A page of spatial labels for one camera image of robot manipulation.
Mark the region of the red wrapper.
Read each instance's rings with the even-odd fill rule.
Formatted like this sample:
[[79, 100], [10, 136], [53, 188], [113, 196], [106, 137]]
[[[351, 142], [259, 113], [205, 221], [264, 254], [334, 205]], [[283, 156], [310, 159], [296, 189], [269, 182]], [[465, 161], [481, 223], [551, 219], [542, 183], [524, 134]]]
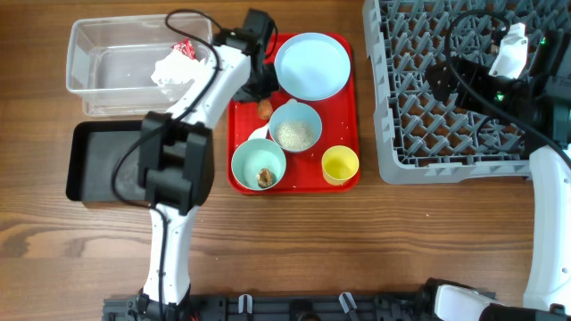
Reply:
[[172, 50], [183, 54], [191, 60], [196, 59], [195, 50], [189, 38], [176, 43], [174, 46], [172, 46]]

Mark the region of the white paper napkin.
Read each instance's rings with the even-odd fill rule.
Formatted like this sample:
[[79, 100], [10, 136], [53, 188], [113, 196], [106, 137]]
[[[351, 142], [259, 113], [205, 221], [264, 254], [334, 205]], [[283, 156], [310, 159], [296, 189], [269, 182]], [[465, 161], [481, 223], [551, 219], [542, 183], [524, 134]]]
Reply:
[[163, 60], [155, 63], [151, 80], [157, 86], [183, 85], [200, 78], [206, 72], [206, 59], [197, 60], [172, 50]]

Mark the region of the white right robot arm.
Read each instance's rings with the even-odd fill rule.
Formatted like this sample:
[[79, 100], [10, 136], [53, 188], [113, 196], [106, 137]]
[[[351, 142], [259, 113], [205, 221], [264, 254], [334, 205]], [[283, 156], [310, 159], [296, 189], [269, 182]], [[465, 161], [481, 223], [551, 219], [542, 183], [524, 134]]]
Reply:
[[426, 77], [433, 96], [525, 132], [534, 187], [534, 247], [520, 308], [476, 290], [443, 284], [434, 296], [441, 320], [568, 320], [570, 318], [570, 36], [547, 31], [528, 60], [525, 24], [498, 32], [492, 66], [454, 57]]

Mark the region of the brown food scrap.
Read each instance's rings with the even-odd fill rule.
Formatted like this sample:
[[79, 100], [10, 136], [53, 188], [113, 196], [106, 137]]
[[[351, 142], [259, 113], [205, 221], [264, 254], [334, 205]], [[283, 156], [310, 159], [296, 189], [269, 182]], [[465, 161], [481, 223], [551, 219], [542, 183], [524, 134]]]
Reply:
[[273, 174], [269, 169], [261, 169], [256, 176], [259, 188], [269, 188], [274, 184]]

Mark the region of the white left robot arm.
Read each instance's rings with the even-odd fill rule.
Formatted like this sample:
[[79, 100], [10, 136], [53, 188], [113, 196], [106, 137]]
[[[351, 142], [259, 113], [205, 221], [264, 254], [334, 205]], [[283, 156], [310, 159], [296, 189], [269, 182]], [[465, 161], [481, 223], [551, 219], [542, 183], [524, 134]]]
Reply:
[[190, 72], [186, 93], [164, 113], [145, 115], [137, 182], [153, 223], [150, 270], [137, 295], [137, 317], [188, 320], [188, 272], [194, 217], [213, 184], [212, 131], [231, 101], [258, 102], [278, 89], [268, 45], [277, 27], [263, 11], [251, 9], [237, 29], [220, 29], [204, 44], [210, 55]]

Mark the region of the orange carrot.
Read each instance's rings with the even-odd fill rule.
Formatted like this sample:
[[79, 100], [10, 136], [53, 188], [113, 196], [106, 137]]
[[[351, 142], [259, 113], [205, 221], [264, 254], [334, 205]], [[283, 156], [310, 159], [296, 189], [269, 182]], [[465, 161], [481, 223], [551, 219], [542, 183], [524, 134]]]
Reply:
[[257, 104], [257, 115], [259, 119], [269, 120], [273, 114], [273, 107], [269, 99], [263, 99]]

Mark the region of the light blue rice bowl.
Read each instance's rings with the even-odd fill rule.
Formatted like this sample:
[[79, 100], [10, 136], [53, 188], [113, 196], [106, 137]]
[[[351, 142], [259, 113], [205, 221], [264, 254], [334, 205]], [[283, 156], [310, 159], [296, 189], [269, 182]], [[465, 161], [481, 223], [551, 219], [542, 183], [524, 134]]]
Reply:
[[287, 152], [304, 152], [321, 137], [322, 120], [306, 103], [290, 99], [278, 107], [269, 120], [269, 135]]

